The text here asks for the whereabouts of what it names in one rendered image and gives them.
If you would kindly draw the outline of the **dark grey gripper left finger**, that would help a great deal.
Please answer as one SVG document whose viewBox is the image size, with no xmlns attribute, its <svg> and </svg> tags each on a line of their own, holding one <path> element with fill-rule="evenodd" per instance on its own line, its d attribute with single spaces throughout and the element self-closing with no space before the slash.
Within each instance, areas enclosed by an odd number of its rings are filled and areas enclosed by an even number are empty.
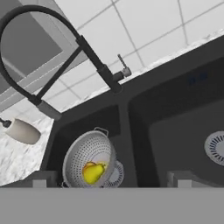
<svg viewBox="0 0 224 224">
<path fill-rule="evenodd" d="M 26 178 L 18 181 L 14 181 L 7 185 L 6 187 L 16 187 L 16 188 L 49 188 L 57 187 L 58 173 L 56 171 L 34 171 L 32 174 Z"/>
</svg>

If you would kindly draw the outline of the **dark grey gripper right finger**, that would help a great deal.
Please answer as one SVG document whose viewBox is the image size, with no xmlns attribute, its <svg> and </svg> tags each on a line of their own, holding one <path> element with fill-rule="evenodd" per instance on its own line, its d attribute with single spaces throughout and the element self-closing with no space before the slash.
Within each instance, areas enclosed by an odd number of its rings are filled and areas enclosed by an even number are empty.
<svg viewBox="0 0 224 224">
<path fill-rule="evenodd" d="M 218 185 L 214 182 L 197 177 L 191 171 L 168 171 L 167 186 L 175 188 L 201 188 L 217 187 L 224 188 L 224 185 Z"/>
</svg>

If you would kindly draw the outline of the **white sink drain strainer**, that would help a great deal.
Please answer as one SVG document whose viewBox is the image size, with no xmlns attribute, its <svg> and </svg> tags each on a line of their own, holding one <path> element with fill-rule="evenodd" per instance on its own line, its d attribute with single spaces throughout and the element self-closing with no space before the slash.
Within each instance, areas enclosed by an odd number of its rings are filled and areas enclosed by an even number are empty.
<svg viewBox="0 0 224 224">
<path fill-rule="evenodd" d="M 105 182 L 104 187 L 116 188 L 123 182 L 123 179 L 124 179 L 123 164 L 118 160 L 116 160 L 114 170 L 109 179 Z"/>
<path fill-rule="evenodd" d="M 204 143 L 206 155 L 217 165 L 224 166 L 224 131 L 210 134 Z"/>
</svg>

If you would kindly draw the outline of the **yellow pear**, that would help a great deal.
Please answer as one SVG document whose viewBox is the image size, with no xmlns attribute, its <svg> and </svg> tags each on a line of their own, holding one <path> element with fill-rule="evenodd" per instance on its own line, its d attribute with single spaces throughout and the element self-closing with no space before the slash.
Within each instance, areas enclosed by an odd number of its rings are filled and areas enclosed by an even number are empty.
<svg viewBox="0 0 224 224">
<path fill-rule="evenodd" d="M 103 164 L 96 164 L 89 167 L 84 167 L 82 170 L 82 175 L 84 180 L 92 185 L 98 181 L 101 175 L 105 172 L 105 166 Z"/>
</svg>

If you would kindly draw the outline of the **white perforated colander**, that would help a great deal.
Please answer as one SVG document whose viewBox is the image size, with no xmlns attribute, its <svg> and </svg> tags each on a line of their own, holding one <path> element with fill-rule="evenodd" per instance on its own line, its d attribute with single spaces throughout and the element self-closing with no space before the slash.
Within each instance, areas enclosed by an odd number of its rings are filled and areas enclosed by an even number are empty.
<svg viewBox="0 0 224 224">
<path fill-rule="evenodd" d="M 88 184 L 82 175 L 86 163 L 104 162 L 105 172 L 99 180 Z M 106 129 L 95 127 L 79 136 L 69 147 L 62 165 L 62 177 L 68 187 L 102 187 L 112 175 L 116 162 L 116 151 L 109 140 Z"/>
</svg>

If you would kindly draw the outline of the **dark grey double sink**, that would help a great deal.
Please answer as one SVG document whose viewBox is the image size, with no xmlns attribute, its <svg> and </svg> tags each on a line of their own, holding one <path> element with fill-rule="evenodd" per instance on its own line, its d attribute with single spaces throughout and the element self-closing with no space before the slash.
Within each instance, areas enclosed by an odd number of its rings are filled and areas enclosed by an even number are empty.
<svg viewBox="0 0 224 224">
<path fill-rule="evenodd" d="M 224 35 L 204 41 L 64 112 L 52 126 L 41 170 L 62 172 L 69 146 L 96 127 L 108 131 L 124 166 L 125 187 L 164 187 L 170 171 L 191 171 L 224 186 L 224 167 L 205 153 L 224 130 Z"/>
</svg>

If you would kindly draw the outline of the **black pull-down sink faucet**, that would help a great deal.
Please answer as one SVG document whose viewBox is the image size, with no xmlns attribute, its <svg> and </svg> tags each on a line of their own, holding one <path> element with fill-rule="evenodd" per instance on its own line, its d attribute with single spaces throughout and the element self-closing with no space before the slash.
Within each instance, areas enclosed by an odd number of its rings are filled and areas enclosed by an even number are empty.
<svg viewBox="0 0 224 224">
<path fill-rule="evenodd" d="M 30 103 L 32 103 L 40 112 L 45 114 L 46 116 L 58 121 L 61 118 L 61 113 L 48 104 L 46 101 L 42 99 L 44 94 L 50 89 L 50 87 L 55 83 L 55 81 L 63 74 L 63 72 L 70 66 L 70 64 L 75 60 L 80 52 L 84 52 L 88 59 L 92 62 L 92 64 L 97 69 L 97 73 L 101 76 L 104 82 L 110 87 L 111 91 L 114 94 L 118 94 L 123 90 L 122 85 L 118 82 L 112 72 L 109 70 L 106 64 L 103 64 L 100 58 L 97 56 L 95 51 L 92 49 L 90 44 L 86 41 L 86 39 L 80 35 L 76 29 L 72 26 L 72 24 L 61 16 L 55 10 L 51 10 L 44 6 L 28 4 L 25 6 L 19 6 L 9 12 L 7 12 L 0 19 L 0 46 L 2 41 L 2 36 L 4 33 L 4 29 L 8 25 L 8 23 L 14 19 L 15 17 L 24 14 L 26 12 L 41 12 L 47 15 L 51 15 L 54 18 L 57 18 L 67 29 L 73 34 L 75 37 L 75 41 L 78 44 L 78 48 L 71 54 L 71 56 L 64 62 L 61 68 L 56 72 L 56 74 L 43 86 L 43 88 L 39 91 L 37 95 L 30 94 L 25 89 L 20 87 L 8 74 L 5 69 L 2 54 L 0 53 L 0 74 L 4 77 L 7 83 L 13 87 L 17 92 L 19 92 L 22 96 L 28 99 Z"/>
</svg>

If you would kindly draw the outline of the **beige soap dispenser bottle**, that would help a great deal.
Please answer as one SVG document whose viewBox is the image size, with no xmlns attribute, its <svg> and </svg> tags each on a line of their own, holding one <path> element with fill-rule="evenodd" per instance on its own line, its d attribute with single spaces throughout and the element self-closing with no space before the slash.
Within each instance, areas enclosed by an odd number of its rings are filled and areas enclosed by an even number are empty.
<svg viewBox="0 0 224 224">
<path fill-rule="evenodd" d="M 28 122 L 14 118 L 4 120 L 0 118 L 4 133 L 23 144 L 35 144 L 41 137 L 41 133 Z"/>
</svg>

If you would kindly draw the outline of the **grey framed window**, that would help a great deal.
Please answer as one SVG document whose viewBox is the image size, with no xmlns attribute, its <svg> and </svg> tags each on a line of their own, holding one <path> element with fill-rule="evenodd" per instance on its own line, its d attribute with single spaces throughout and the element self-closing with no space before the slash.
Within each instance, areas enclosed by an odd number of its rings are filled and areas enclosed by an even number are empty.
<svg viewBox="0 0 224 224">
<path fill-rule="evenodd" d="M 56 0 L 0 0 L 0 19 L 8 11 L 27 4 L 44 6 L 66 18 Z M 77 47 L 75 36 L 58 19 L 39 12 L 14 18 L 3 31 L 1 41 L 8 73 L 30 93 L 42 88 Z M 0 112 L 24 99 L 2 77 Z"/>
</svg>

